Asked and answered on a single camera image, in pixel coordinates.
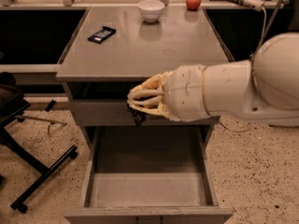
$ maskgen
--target floor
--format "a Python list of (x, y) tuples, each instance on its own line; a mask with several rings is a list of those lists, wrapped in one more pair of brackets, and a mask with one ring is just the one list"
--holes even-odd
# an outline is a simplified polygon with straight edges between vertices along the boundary
[[(89, 149), (69, 111), (31, 110), (26, 115), (68, 123), (52, 125), (50, 134), (44, 122), (9, 124), (9, 133), (30, 153), (50, 166), (76, 145), (78, 157), (67, 161), (25, 202), (29, 209), (22, 214), (9, 206), (38, 172), (0, 146), (0, 174), (5, 177), (0, 187), (0, 223), (68, 223), (64, 212), (79, 206)], [(207, 155), (219, 205), (234, 210), (226, 223), (299, 223), (299, 130), (248, 124), (231, 117), (222, 117), (221, 122), (227, 129), (220, 124), (215, 127)]]

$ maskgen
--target red apple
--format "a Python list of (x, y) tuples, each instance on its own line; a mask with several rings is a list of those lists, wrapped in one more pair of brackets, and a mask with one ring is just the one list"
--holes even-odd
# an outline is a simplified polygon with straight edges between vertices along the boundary
[(201, 4), (202, 0), (186, 0), (186, 5), (188, 10), (197, 10)]

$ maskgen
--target white bowl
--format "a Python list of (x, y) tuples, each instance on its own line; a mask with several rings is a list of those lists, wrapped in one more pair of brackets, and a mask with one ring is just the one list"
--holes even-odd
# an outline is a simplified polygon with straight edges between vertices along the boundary
[(141, 16), (147, 22), (157, 21), (164, 10), (164, 3), (156, 0), (145, 0), (138, 4)]

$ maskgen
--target office chair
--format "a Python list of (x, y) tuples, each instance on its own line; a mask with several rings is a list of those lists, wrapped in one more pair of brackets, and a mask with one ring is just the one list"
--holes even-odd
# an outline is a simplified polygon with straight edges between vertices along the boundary
[(24, 148), (22, 148), (13, 137), (6, 131), (5, 127), (13, 120), (18, 119), (23, 121), (25, 119), (35, 119), (46, 121), (50, 124), (66, 123), (50, 120), (39, 119), (23, 116), (23, 112), (30, 106), (30, 103), (24, 100), (23, 92), (15, 87), (16, 80), (10, 73), (0, 74), (0, 144), (10, 148), (13, 152), (18, 154), (21, 158), (33, 166), (41, 176), (34, 182), (10, 207), (14, 210), (18, 209), (25, 213), (28, 207), (24, 204), (25, 200), (49, 177), (51, 176), (66, 160), (67, 158), (75, 159), (78, 155), (77, 147), (72, 146), (64, 155), (62, 155), (51, 167), (47, 167), (41, 161), (36, 159)]

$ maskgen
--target drawer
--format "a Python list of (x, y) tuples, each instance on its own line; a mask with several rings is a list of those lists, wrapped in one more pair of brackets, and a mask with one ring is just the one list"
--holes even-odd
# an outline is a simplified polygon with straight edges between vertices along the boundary
[(221, 224), (197, 126), (96, 127), (71, 223)]
[[(134, 126), (134, 118), (127, 107), (126, 100), (70, 100), (69, 109), (78, 126)], [(147, 125), (210, 125), (216, 124), (219, 118), (201, 119), (184, 123), (170, 121), (163, 117), (146, 115)]]

